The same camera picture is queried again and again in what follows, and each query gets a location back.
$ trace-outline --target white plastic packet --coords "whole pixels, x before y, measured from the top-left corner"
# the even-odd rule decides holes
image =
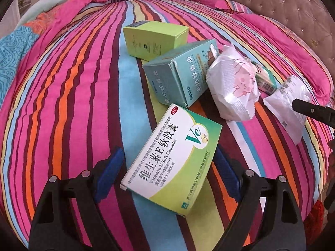
[[[289,76],[272,95],[264,98],[264,105],[276,116],[297,145],[303,136],[306,116],[293,111],[294,99],[310,102],[311,94],[299,78]]]
[[[213,62],[206,75],[221,118],[240,122],[254,117],[255,102],[260,95],[256,71],[256,67],[245,60],[233,44],[223,47],[222,54]]]

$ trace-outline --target pillow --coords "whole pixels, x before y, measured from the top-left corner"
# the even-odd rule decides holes
[[[253,12],[238,2],[229,1],[229,0],[192,0],[195,2],[199,2],[203,5],[207,5],[212,9],[221,10],[231,14],[238,14],[238,13],[247,13],[253,14]]]
[[[36,4],[32,5],[27,12],[22,16],[16,28],[24,25],[27,22],[33,21],[36,17],[43,13],[48,12],[57,5],[61,5],[68,0],[39,0]]]

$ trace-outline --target green medicine box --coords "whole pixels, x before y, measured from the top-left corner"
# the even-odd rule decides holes
[[[218,57],[215,39],[188,43],[143,65],[158,101],[190,107],[206,89],[209,66]]]
[[[182,25],[140,21],[123,28],[128,53],[150,61],[187,43],[189,28]]]

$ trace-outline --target tufted headboard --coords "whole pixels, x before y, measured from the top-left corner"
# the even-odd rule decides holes
[[[335,22],[321,0],[233,0],[291,29],[319,56],[335,83]]]

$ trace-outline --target striped bedspread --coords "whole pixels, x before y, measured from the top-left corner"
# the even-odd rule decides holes
[[[64,4],[69,11],[73,1],[80,2]],[[4,100],[0,110],[1,209],[27,245],[48,177],[76,177],[122,147],[126,162],[108,197],[99,204],[122,250],[212,250],[237,207],[214,164],[187,218],[119,188],[167,110],[148,85],[141,67],[144,62],[128,55],[122,28],[155,20],[189,26],[189,42],[214,38],[219,49],[232,42],[244,56],[270,69],[279,83],[291,74],[301,78],[314,103],[329,101],[333,83],[327,69],[287,29],[256,14],[230,15],[189,0],[100,2],[82,8],[50,40],[48,33],[55,30],[57,21],[36,41],[41,55],[27,54],[28,62],[19,65]],[[307,67],[323,80],[322,86],[313,83]],[[222,124],[219,143],[243,167],[269,178],[284,175],[304,219],[325,183],[327,141],[333,138],[332,132],[308,119],[303,139],[295,146],[264,106],[265,96],[256,104],[255,118],[243,123],[221,119],[208,90],[190,110]],[[263,207],[261,200],[246,243],[256,237]],[[73,211],[78,217],[76,204]],[[80,218],[77,226],[83,242],[89,244]]]

